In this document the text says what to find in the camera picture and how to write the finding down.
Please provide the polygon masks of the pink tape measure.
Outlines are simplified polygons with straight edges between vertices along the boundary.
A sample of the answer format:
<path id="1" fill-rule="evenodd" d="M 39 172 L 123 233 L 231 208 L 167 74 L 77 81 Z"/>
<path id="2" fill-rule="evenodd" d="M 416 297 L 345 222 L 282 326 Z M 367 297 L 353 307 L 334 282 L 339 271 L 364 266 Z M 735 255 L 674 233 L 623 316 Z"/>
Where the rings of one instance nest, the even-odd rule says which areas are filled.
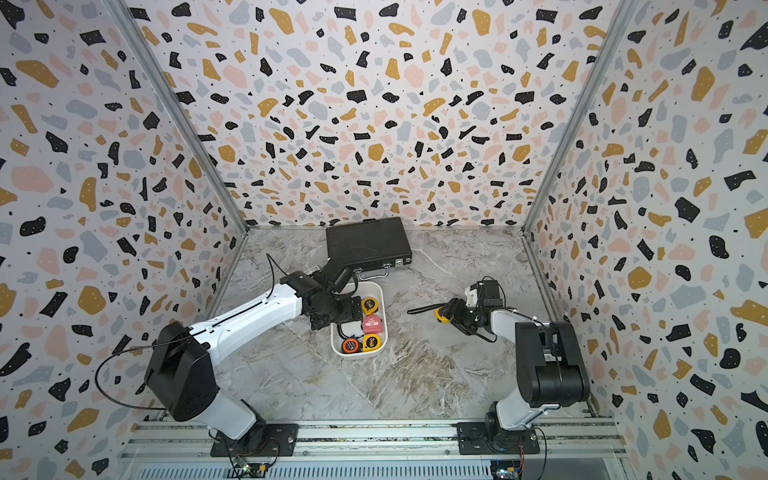
<path id="1" fill-rule="evenodd" d="M 380 335 L 384 331 L 384 321 L 378 315 L 367 315 L 362 321 L 362 332 L 364 335 Z"/>

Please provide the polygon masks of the yellow tape measure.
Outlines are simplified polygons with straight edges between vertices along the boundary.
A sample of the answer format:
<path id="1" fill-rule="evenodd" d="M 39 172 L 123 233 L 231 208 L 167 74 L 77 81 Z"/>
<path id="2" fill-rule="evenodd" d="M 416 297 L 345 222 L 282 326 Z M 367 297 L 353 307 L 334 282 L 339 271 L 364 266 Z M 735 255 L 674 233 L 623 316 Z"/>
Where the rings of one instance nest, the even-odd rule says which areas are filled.
<path id="1" fill-rule="evenodd" d="M 366 334 L 363 336 L 361 345 L 363 352 L 377 351 L 382 347 L 382 339 L 377 334 Z"/>
<path id="2" fill-rule="evenodd" d="M 447 316 L 449 306 L 447 303 L 431 304 L 423 307 L 411 308 L 407 310 L 408 315 L 418 315 L 422 313 L 432 312 L 439 323 L 448 324 L 451 322 Z"/>
<path id="3" fill-rule="evenodd" d="M 361 300 L 361 310 L 365 317 L 376 315 L 379 311 L 379 308 L 379 302 L 374 297 L 365 297 Z"/>

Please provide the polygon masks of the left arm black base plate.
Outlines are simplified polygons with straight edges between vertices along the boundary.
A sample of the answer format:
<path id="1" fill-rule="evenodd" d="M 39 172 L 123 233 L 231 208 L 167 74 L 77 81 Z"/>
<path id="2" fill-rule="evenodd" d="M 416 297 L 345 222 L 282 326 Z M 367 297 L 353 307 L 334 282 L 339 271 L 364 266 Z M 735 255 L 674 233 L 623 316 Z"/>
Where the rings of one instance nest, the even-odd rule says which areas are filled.
<path id="1" fill-rule="evenodd" d="M 292 456 L 298 439 L 295 423 L 257 423 L 241 439 L 218 432 L 210 450 L 213 458 Z"/>

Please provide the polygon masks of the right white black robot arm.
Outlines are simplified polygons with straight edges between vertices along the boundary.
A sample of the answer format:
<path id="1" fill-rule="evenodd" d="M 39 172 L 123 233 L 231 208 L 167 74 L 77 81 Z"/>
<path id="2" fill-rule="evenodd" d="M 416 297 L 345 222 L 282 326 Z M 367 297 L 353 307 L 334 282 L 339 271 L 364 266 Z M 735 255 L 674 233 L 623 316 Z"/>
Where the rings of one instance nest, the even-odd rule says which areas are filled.
<path id="1" fill-rule="evenodd" d="M 516 386 L 486 414 L 490 434 L 530 429 L 540 416 L 588 399 L 590 382 L 573 326 L 544 321 L 506 304 L 498 281 L 485 277 L 434 309 L 442 323 L 487 343 L 515 346 Z"/>

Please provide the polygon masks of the black hard carrying case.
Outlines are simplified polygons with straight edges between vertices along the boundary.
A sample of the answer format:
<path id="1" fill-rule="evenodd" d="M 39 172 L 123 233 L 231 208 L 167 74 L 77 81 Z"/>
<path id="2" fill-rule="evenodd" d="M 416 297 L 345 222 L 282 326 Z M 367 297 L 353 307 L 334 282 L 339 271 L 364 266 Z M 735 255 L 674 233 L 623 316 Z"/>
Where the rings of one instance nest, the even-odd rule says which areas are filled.
<path id="1" fill-rule="evenodd" d="M 331 265 L 365 272 L 410 265 L 412 249 L 399 217 L 382 218 L 325 230 Z"/>

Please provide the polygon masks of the orange black tape measure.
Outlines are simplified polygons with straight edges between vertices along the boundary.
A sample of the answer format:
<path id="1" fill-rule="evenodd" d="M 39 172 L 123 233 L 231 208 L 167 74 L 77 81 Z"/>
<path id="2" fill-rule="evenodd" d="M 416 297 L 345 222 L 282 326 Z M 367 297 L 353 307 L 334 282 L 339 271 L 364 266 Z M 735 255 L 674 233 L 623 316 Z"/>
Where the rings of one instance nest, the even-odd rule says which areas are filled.
<path id="1" fill-rule="evenodd" d="M 361 351 L 362 345 L 357 338 L 346 338 L 341 344 L 341 349 L 344 354 L 355 354 Z"/>

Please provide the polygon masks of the white plastic storage tray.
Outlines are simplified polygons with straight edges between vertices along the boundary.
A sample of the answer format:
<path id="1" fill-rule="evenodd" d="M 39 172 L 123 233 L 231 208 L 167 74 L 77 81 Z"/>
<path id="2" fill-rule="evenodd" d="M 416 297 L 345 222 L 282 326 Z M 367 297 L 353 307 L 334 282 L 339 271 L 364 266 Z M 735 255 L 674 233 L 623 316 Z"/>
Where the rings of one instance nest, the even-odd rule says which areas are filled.
<path id="1" fill-rule="evenodd" d="M 343 293 L 352 293 L 352 296 L 360 296 L 361 299 L 365 297 L 374 297 L 378 300 L 380 308 L 376 315 L 381 317 L 384 321 L 384 331 L 379 335 L 382 339 L 382 347 L 377 351 L 360 352 L 355 354 L 344 354 L 341 349 L 341 344 L 346 338 L 357 338 L 361 343 L 363 339 L 362 321 L 361 322 L 349 322 L 344 324 L 334 324 L 331 327 L 331 347 L 333 352 L 345 359 L 362 359 L 366 357 L 374 356 L 383 351 L 389 338 L 386 307 L 384 305 L 384 295 L 381 286 L 373 281 L 359 282 L 357 285 L 352 283 L 348 284 L 343 290 Z"/>

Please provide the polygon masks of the aluminium front rail frame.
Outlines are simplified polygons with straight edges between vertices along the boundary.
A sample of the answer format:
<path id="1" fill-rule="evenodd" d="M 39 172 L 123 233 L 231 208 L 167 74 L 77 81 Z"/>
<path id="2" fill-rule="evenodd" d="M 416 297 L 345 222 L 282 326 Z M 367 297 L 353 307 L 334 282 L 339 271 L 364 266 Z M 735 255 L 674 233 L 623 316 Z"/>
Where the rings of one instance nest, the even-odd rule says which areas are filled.
<path id="1" fill-rule="evenodd" d="M 517 445 L 491 446 L 468 420 L 289 421 L 249 456 L 225 451 L 199 424 L 142 422 L 119 479 L 632 479 L 604 418 L 538 421 Z"/>

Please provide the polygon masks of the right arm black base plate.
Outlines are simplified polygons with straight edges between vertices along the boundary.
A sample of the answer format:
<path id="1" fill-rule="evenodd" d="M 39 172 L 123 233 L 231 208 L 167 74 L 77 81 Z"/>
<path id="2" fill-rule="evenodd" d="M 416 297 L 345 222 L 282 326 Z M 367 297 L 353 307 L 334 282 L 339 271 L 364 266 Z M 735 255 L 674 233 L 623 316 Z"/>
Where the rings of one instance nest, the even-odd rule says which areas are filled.
<path id="1" fill-rule="evenodd" d="M 459 422 L 456 433 L 461 455 L 528 455 L 541 450 L 532 429 L 510 431 L 484 422 Z"/>

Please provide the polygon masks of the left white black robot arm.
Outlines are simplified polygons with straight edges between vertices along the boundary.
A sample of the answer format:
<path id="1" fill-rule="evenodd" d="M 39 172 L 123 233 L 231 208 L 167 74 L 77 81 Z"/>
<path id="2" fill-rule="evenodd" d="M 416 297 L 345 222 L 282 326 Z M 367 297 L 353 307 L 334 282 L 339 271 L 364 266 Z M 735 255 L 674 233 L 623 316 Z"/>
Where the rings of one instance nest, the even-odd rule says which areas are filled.
<path id="1" fill-rule="evenodd" d="M 190 327 L 172 323 L 153 344 L 144 383 L 172 418 L 198 421 L 230 441 L 261 442 L 263 419 L 217 383 L 215 367 L 271 328 L 305 316 L 313 330 L 362 318 L 353 269 L 330 260 L 320 270 L 295 271 L 268 292 L 211 320 Z"/>

